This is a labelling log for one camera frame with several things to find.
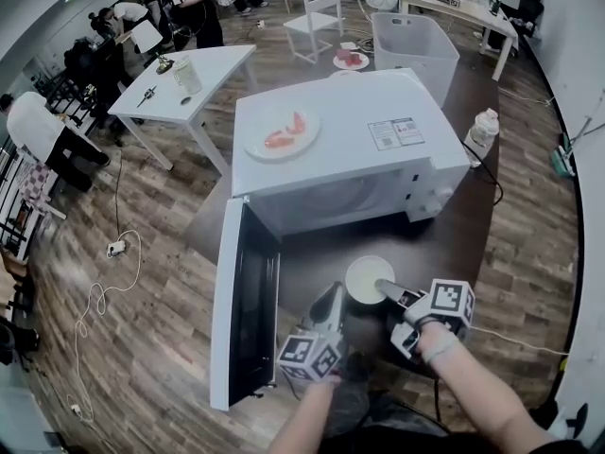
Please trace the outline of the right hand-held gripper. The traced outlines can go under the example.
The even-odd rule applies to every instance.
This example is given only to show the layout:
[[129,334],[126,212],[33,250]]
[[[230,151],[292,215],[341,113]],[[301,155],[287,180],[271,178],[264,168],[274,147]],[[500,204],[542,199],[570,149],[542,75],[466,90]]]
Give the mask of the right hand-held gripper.
[[430,319],[445,324],[459,340],[465,340],[475,308],[475,294],[469,283],[434,279],[428,292],[410,290],[387,279],[376,280],[374,286],[403,312],[403,319],[392,329],[390,342],[405,358],[412,358],[420,328]]

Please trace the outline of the person's right hand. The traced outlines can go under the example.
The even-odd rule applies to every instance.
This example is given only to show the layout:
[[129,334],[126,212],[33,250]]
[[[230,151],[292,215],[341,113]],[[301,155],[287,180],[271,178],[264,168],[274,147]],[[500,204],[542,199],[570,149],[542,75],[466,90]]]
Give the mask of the person's right hand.
[[459,344],[458,337],[445,324],[430,319],[420,328],[417,350],[423,362],[429,364],[436,356],[457,344]]

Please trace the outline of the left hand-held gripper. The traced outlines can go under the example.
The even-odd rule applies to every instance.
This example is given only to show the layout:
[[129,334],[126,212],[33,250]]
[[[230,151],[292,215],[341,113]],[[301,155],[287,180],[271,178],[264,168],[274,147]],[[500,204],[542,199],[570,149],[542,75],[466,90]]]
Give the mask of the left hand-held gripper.
[[345,355],[342,322],[346,290],[336,281],[302,316],[277,356],[277,365],[292,386],[322,383]]

